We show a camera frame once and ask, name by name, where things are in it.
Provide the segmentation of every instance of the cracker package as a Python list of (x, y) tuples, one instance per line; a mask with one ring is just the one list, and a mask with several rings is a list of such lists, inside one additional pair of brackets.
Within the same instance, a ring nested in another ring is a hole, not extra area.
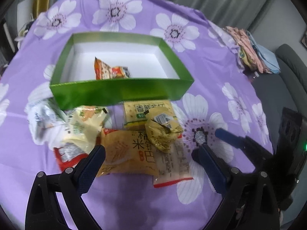
[(159, 176), (153, 178), (155, 188), (193, 179), (181, 138), (170, 144), (170, 153), (163, 153), (156, 148), (153, 148), (153, 152), (159, 170)]
[(116, 78), (130, 78), (130, 73), (127, 67), (110, 67), (100, 59), (95, 57), (94, 69), (96, 73), (96, 80), (101, 79), (116, 79)]
[(170, 144), (183, 132), (182, 127), (165, 107), (154, 107), (145, 112), (145, 129), (149, 141), (164, 153), (170, 153)]
[(147, 121), (144, 112), (157, 106), (167, 108), (171, 116), (175, 117), (174, 110), (169, 100), (143, 100), (124, 102), (124, 128), (130, 131), (144, 131), (145, 123)]
[(159, 176), (147, 135), (142, 131), (101, 130), (106, 159), (97, 176), (109, 173), (140, 173)]
[(72, 110), (62, 142), (72, 143), (89, 154), (104, 124), (108, 110), (101, 106), (79, 106)]

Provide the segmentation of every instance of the screw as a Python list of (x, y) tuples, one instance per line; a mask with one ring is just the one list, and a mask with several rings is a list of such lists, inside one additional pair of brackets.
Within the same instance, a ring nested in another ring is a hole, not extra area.
[(37, 177), (42, 177), (44, 175), (44, 173), (43, 173), (43, 171), (41, 171), (41, 172), (38, 172), (38, 174), (37, 174)]
[(74, 169), (69, 167), (67, 169), (65, 169), (65, 173), (70, 174)]
[(262, 172), (260, 173), (260, 175), (261, 175), (262, 177), (267, 177), (267, 176), (268, 176), (268, 174), (267, 174), (266, 172), (264, 172), (264, 171), (262, 171)]
[(231, 172), (237, 174), (240, 172), (240, 170), (237, 167), (232, 167)]

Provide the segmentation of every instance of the pink fabric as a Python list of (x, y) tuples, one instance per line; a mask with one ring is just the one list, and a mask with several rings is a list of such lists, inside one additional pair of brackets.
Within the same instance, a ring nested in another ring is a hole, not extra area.
[(255, 50), (251, 46), (250, 40), (248, 36), (246, 35), (244, 29), (238, 29), (236, 27), (225, 27), (226, 31), (231, 34), (231, 36), (234, 38), (234, 40), (240, 45), (245, 53), (248, 55), (249, 61), (251, 61), (251, 65), (255, 66), (260, 73), (263, 73), (264, 66), (259, 59), (258, 55), (256, 54)]

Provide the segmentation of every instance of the snack package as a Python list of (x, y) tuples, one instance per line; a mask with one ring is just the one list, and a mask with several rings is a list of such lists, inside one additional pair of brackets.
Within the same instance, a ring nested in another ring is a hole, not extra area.
[(62, 172), (69, 167), (75, 167), (81, 159), (88, 156), (78, 146), (69, 143), (64, 144), (60, 148), (53, 148), (53, 152)]
[(124, 102), (124, 128), (130, 131), (145, 130), (147, 119), (144, 112), (157, 106), (167, 108), (170, 115), (176, 117), (169, 100), (128, 101)]
[(95, 147), (96, 137), (108, 113), (106, 107), (79, 106), (68, 116), (63, 143), (72, 143), (89, 154)]
[(154, 107), (146, 111), (145, 115), (149, 141), (162, 152), (170, 153), (170, 144), (183, 132), (177, 119), (165, 107)]
[(97, 176), (109, 173), (140, 173), (159, 176), (147, 135), (142, 131), (101, 130), (106, 159)]
[(114, 79), (114, 78), (130, 78), (127, 67), (110, 67), (100, 59), (95, 57), (94, 69), (96, 80)]
[(60, 110), (54, 98), (28, 103), (25, 112), (28, 114), (33, 141), (40, 139), (48, 128), (63, 125), (67, 121), (66, 114)]
[(153, 178), (155, 188), (193, 179), (181, 138), (170, 144), (170, 153), (163, 153), (156, 148), (153, 148), (153, 152), (159, 170), (159, 177)]

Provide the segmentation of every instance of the green box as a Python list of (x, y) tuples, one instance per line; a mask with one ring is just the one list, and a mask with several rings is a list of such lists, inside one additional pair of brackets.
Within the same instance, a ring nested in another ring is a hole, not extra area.
[[(131, 78), (95, 80), (95, 57), (127, 66)], [(56, 64), (50, 89), (62, 110), (121, 101), (179, 100), (194, 82), (185, 65), (161, 39), (149, 35), (73, 34)]]

